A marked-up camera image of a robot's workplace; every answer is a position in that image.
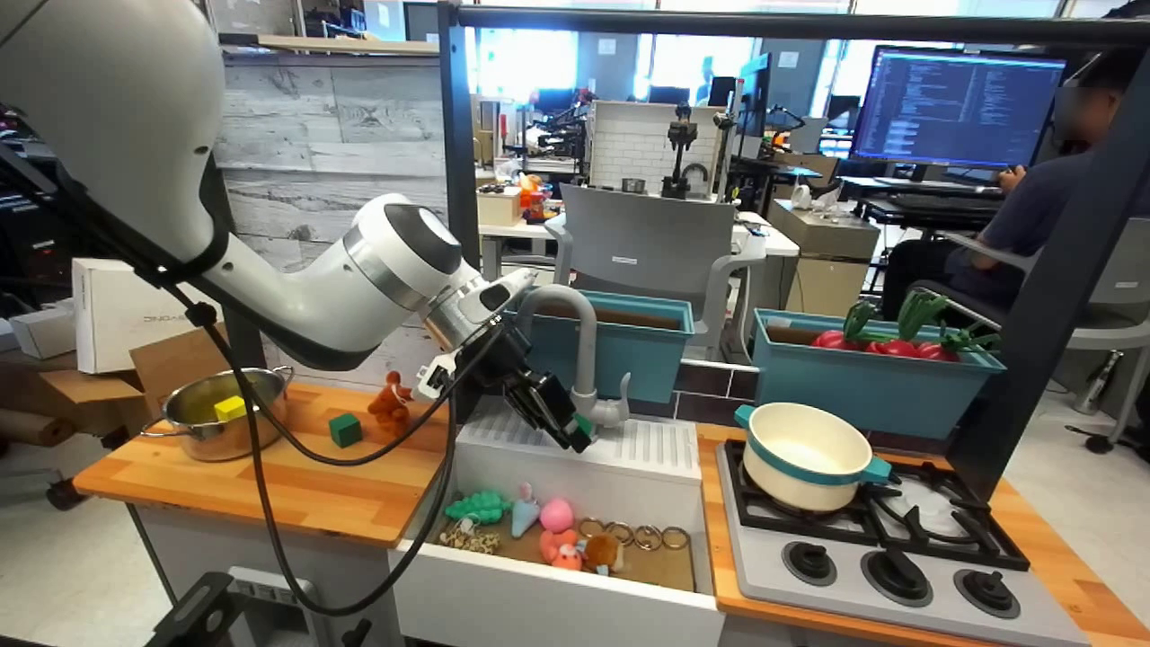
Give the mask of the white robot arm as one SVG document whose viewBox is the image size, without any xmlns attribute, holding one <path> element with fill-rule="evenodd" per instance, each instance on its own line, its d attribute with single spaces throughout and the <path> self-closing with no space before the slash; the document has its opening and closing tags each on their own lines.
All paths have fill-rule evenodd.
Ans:
<svg viewBox="0 0 1150 647">
<path fill-rule="evenodd" d="M 499 335 L 528 280 L 480 276 L 431 210 L 376 193 L 296 274 L 207 216 L 223 52 L 190 0 L 0 0 L 0 106 L 55 153 L 61 202 L 146 280 L 211 296 L 322 369 L 350 369 L 424 319 L 441 339 L 429 392 L 478 375 L 556 446 L 594 444 L 575 389 Z"/>
</svg>

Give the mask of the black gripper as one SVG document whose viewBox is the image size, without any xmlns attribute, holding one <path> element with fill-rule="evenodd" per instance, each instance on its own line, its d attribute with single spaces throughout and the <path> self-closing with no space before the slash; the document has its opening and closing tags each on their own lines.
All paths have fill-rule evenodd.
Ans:
<svg viewBox="0 0 1150 647">
<path fill-rule="evenodd" d="M 484 395 L 499 395 L 562 451 L 582 454 L 594 444 L 565 386 L 528 365 L 528 348 L 511 325 L 484 325 L 455 348 L 439 353 L 418 375 L 418 395 L 450 395 L 460 416 L 472 416 Z"/>
</svg>

